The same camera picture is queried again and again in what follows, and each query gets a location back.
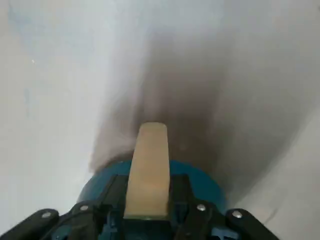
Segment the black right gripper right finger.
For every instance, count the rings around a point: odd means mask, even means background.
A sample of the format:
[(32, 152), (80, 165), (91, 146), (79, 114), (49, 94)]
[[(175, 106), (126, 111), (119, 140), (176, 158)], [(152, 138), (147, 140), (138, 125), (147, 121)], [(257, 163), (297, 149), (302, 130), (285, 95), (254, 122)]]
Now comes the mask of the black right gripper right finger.
[(186, 174), (170, 179), (171, 223), (175, 240), (277, 240), (249, 211), (221, 213), (212, 202), (196, 198)]

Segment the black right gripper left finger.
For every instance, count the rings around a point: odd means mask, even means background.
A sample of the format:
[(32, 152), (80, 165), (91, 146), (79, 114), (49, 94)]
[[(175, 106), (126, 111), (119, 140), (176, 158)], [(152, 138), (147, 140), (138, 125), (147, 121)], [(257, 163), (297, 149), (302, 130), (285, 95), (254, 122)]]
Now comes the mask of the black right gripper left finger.
[(128, 177), (112, 175), (97, 198), (76, 203), (61, 215), (40, 209), (7, 231), (9, 240), (124, 240)]

